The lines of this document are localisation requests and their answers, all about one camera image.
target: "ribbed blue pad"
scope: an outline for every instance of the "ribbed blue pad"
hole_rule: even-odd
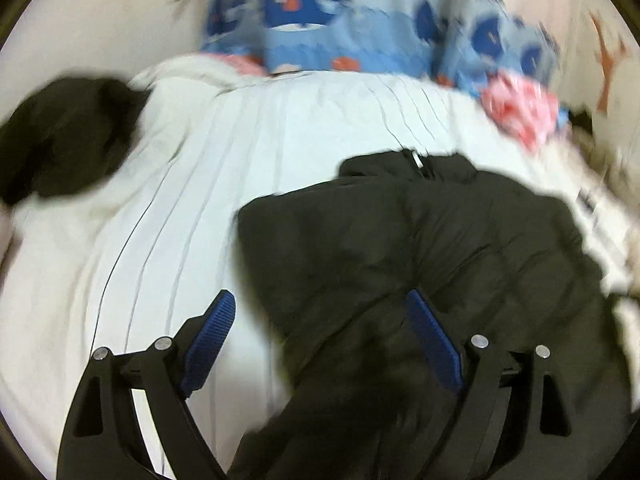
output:
[[[444,333],[420,292],[409,292],[405,303],[409,320],[440,384],[455,394],[459,393],[465,385],[460,354]]]
[[[184,377],[180,389],[185,398],[204,386],[235,317],[236,299],[227,292],[218,300],[184,357]]]

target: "blue whale print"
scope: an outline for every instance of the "blue whale print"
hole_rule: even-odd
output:
[[[317,0],[264,0],[264,23],[270,28],[310,23],[327,25],[334,18],[335,14],[324,12]]]
[[[215,36],[235,30],[239,19],[227,21],[226,12],[246,4],[246,0],[212,0],[207,22],[207,34]]]
[[[504,54],[498,23],[498,16],[494,14],[476,24],[476,30],[471,37],[471,46],[480,56],[489,56],[498,60]]]
[[[539,45],[528,46],[522,56],[520,57],[520,65],[522,66],[522,73],[529,77],[533,77],[538,72],[538,65],[542,58],[542,47]]]
[[[423,0],[415,11],[415,31],[418,38],[429,43],[442,43],[449,27],[449,20],[442,20],[442,24],[438,25],[436,16],[433,13],[433,7],[427,0]]]

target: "silver screw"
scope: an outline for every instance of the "silver screw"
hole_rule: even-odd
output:
[[[489,346],[489,340],[481,334],[476,334],[471,338],[471,344],[479,349],[487,348]]]
[[[173,341],[170,337],[163,336],[156,339],[154,346],[156,347],[156,350],[167,350],[168,348],[171,348],[172,343]]]
[[[544,345],[536,346],[536,354],[538,357],[542,357],[543,359],[548,359],[551,355],[551,350]]]
[[[102,361],[107,355],[109,355],[109,349],[106,346],[101,346],[95,349],[93,358],[96,361]]]

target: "white blanket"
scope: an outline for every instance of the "white blanket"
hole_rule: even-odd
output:
[[[66,410],[93,349],[146,348],[201,314],[220,288],[236,322],[194,418],[224,468],[242,434],[286,402],[277,351],[256,319],[235,258],[233,218],[249,200],[335,176],[349,156],[401,146],[462,152],[566,199],[606,278],[626,286],[611,243],[576,204],[580,182],[551,150],[538,158],[502,136],[476,102],[405,76],[300,73],[241,78],[206,56],[169,60],[134,80],[154,85],[142,140],[106,184],[18,212],[22,245],[0,297],[0,409],[50,479]],[[622,239],[625,226],[611,236]],[[143,396],[152,461],[170,476]]]

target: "white bed sheet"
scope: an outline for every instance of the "white bed sheet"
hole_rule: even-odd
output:
[[[223,468],[230,465],[242,434],[287,400],[277,348],[238,267],[235,211],[257,196],[329,180],[349,156],[401,146],[457,151],[561,196],[606,269],[603,288],[626,286],[627,225],[611,228],[606,243],[594,236],[575,202],[583,183],[558,150],[527,155],[459,92],[391,75],[240,78],[207,56],[169,60],[135,80],[151,83],[142,142],[114,178],[18,212],[24,240],[0,297],[0,408],[50,479],[92,350],[144,349],[201,314],[220,288],[236,296],[236,322],[189,404]],[[136,405],[154,466],[170,476],[144,395]]]

